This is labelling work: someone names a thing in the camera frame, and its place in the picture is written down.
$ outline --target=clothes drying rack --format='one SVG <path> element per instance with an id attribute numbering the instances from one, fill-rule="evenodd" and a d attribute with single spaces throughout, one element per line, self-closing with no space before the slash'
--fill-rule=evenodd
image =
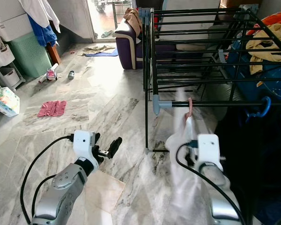
<path id="1" fill-rule="evenodd" d="M 264 82 L 264 81 L 279 81 L 281 78 L 245 78 L 239 79 L 238 74 L 240 67 L 249 65 L 265 65 L 273 64 L 277 67 L 281 67 L 281 62 L 241 62 L 243 53 L 247 52 L 280 52 L 281 53 L 281 41 L 270 31 L 270 29 L 263 24 L 263 22 L 252 12 L 247 6 L 239 8 L 210 8 L 210 9 L 188 9 L 188 10 L 158 10 L 153 9 L 150 12 L 140 9 L 140 17 L 143 19 L 143 84 L 145 91 L 145 123 L 146 123 L 146 153 L 148 152 L 165 152 L 167 150 L 150 150 L 148 148 L 148 102 L 153 102 L 153 111 L 156 115 L 159 114 L 160 109 L 172 108 L 172 107 L 189 107 L 188 101 L 174 101 L 174 100 L 160 100 L 159 93 L 161 92 L 174 92 L 173 88 L 195 86 L 198 89 L 206 87 L 207 84 L 223 84 L 231 83 L 231 92 L 229 100 L 220 101 L 206 101 L 201 99 L 193 99 L 193 107 L 240 107 L 240 106 L 260 106 L 264 105 L 264 101 L 239 101 L 233 100 L 234 92 L 237 86 L 237 82 Z M 195 23 L 215 23 L 216 21 L 192 20 L 195 16 L 205 15 L 233 15 L 233 19 L 220 21 L 228 24 L 227 28 L 218 29 L 195 29 L 195 30 L 169 30 L 169 31 L 155 31 L 156 25 L 171 25 L 177 24 L 195 24 Z M 154 22 L 154 18 L 165 17 L 177 17 L 187 16 L 189 20 L 182 22 Z M 246 32 L 249 30 L 263 30 L 268 37 L 254 38 L 247 36 Z M 172 40 L 172 41 L 158 41 L 155 40 L 157 36 L 163 35 L 190 35 L 190 34 L 223 34 L 221 39 L 190 39 L 190 40 Z M 248 40 L 273 40 L 278 46 L 278 49 L 255 49 L 246 50 L 244 42 Z M 241 48 L 239 50 L 225 49 L 233 41 L 240 41 Z M 156 45 L 167 44 L 207 44 L 217 43 L 217 46 L 213 50 L 195 50 L 195 51 L 157 51 Z M 236 63 L 227 63 L 223 60 L 223 53 L 238 52 L 238 60 Z M 199 58 L 187 58 L 189 53 L 209 53 L 209 57 Z M 162 56 L 162 60 L 156 60 L 159 56 Z M 228 78 L 223 68 L 225 66 L 233 66 L 235 68 L 234 78 Z M 209 76 L 213 71 L 220 72 L 220 76 Z M 187 73 L 198 72 L 201 75 L 185 75 Z M 271 106 L 281 106 L 281 101 L 273 100 Z"/>

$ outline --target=white cloth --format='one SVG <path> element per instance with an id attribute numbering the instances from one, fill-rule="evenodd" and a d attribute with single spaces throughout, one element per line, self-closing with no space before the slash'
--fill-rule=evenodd
<path id="1" fill-rule="evenodd" d="M 178 89 L 177 101 L 187 99 L 183 91 L 183 89 Z M 174 134 L 165 143 L 166 148 L 170 151 L 172 195 L 163 225 L 212 224 L 206 185 L 197 175 L 176 162 L 178 147 L 190 140 L 197 139 L 196 121 L 193 116 L 185 122 L 185 113 L 187 112 L 188 108 L 175 108 Z M 186 148 L 183 148 L 179 152 L 178 158 L 182 163 L 187 164 L 185 155 Z"/>
<path id="2" fill-rule="evenodd" d="M 53 21 L 54 27 L 58 33 L 59 19 L 47 0 L 18 0 L 25 12 L 41 27 L 49 26 L 49 20 Z"/>

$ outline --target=orange cloth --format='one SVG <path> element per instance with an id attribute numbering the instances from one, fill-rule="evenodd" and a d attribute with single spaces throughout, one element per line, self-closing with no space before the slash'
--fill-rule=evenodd
<path id="1" fill-rule="evenodd" d="M 266 17 L 265 19 L 262 20 L 262 22 L 268 26 L 268 25 L 273 25 L 275 23 L 281 23 L 281 12 L 277 14 L 270 15 Z M 250 30 L 247 32 L 247 35 L 251 35 L 255 32 L 255 30 Z"/>
<path id="2" fill-rule="evenodd" d="M 142 23 L 139 18 L 139 12 L 135 8 L 128 8 L 125 11 L 123 18 L 127 20 L 130 26 L 132 26 L 133 30 L 136 33 L 136 37 L 138 37 L 142 28 Z"/>

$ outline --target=hanging white clothes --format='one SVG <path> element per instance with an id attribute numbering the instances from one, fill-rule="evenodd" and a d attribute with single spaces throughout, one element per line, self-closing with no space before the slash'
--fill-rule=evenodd
<path id="1" fill-rule="evenodd" d="M 49 26 L 49 20 L 53 21 L 54 27 L 58 33 L 59 19 L 55 15 L 53 9 L 47 0 L 18 0 L 25 12 L 41 27 Z"/>

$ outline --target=dark blue fabric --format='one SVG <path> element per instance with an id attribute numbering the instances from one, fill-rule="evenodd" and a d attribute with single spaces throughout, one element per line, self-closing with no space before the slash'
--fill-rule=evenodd
<path id="1" fill-rule="evenodd" d="M 28 15 L 30 24 L 32 26 L 33 32 L 37 37 L 37 41 L 41 46 L 47 46 L 47 43 L 50 43 L 51 46 L 54 46 L 57 41 L 57 37 L 52 31 L 51 26 L 47 26 L 46 28 L 38 25 L 29 15 Z"/>
<path id="2" fill-rule="evenodd" d="M 98 57 L 98 56 L 118 56 L 118 49 L 116 48 L 112 53 L 97 53 L 97 54 L 85 54 L 85 56 L 92 56 L 92 57 Z"/>

